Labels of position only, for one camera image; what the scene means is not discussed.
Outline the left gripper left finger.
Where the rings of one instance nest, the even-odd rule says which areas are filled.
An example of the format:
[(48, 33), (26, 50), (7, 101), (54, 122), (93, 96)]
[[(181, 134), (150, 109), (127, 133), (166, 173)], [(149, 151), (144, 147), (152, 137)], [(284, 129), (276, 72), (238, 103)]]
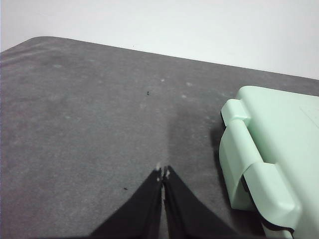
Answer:
[(154, 169), (136, 192), (90, 236), (95, 239), (157, 239), (162, 206), (161, 169)]

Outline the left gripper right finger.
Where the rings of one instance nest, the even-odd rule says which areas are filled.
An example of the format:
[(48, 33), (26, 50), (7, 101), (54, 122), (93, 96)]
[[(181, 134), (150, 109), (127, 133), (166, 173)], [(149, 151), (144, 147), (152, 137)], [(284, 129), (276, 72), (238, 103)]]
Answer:
[(165, 212), (171, 239), (236, 239), (239, 235), (192, 193), (171, 166), (164, 170)]

